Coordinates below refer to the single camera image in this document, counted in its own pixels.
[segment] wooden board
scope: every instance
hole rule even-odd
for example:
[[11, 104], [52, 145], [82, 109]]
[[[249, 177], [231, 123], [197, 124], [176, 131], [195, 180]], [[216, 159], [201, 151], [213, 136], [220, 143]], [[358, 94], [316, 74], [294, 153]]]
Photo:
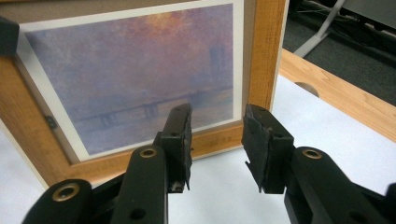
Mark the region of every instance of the wooden board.
[[[247, 102], [269, 108], [282, 35], [285, 1], [257, 0], [253, 29]], [[71, 164], [47, 125], [13, 58], [0, 58], [0, 119], [50, 186], [67, 178], [100, 182], [125, 171], [131, 150], [92, 161]], [[196, 134], [193, 157], [241, 145], [242, 124]]]
[[319, 98], [396, 142], [396, 106], [363, 91], [316, 65], [282, 50], [279, 74], [311, 85]]

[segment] gray floor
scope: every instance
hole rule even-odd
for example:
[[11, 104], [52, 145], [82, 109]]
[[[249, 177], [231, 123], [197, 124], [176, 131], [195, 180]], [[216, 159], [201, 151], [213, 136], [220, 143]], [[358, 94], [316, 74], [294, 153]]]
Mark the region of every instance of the gray floor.
[[[294, 52], [314, 35], [325, 16], [288, 17], [283, 48]], [[372, 95], [396, 105], [396, 38], [367, 32], [355, 22], [337, 21], [331, 33], [305, 58]]]

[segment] purple sky in painting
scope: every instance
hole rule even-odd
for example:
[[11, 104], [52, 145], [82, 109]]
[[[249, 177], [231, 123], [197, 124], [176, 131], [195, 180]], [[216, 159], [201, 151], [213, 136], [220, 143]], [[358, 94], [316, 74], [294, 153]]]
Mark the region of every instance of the purple sky in painting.
[[[118, 113], [124, 107], [233, 87], [233, 5], [56, 28], [26, 36], [74, 123]], [[224, 109], [216, 108], [210, 100], [202, 101], [207, 101], [204, 107], [213, 107], [214, 113]], [[232, 111], [232, 96], [225, 104]], [[202, 119], [196, 125], [207, 123]]]

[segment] painting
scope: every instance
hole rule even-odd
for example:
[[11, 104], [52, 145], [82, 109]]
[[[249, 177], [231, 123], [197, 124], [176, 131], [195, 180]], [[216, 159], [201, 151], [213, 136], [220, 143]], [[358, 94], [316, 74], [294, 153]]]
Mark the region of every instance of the painting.
[[241, 119], [243, 3], [199, 1], [21, 25], [18, 56], [79, 161]]

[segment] picture frame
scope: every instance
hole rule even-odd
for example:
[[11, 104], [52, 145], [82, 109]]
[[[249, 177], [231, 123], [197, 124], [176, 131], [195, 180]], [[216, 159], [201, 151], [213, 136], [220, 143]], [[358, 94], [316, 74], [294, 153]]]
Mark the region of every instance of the picture frame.
[[23, 23], [17, 65], [69, 160], [92, 160], [152, 143], [180, 104], [194, 133], [241, 120], [243, 16], [205, 0]]
[[[32, 1], [2, 6], [0, 16], [17, 23], [152, 7], [180, 1]], [[245, 1], [243, 48], [243, 104], [271, 107], [284, 25], [285, 1]], [[0, 58], [0, 118], [48, 185], [67, 178], [100, 183], [122, 174], [131, 150], [82, 162], [71, 162], [49, 127], [43, 108], [22, 77], [16, 58]], [[199, 158], [241, 146], [242, 122], [193, 135], [192, 156]]]

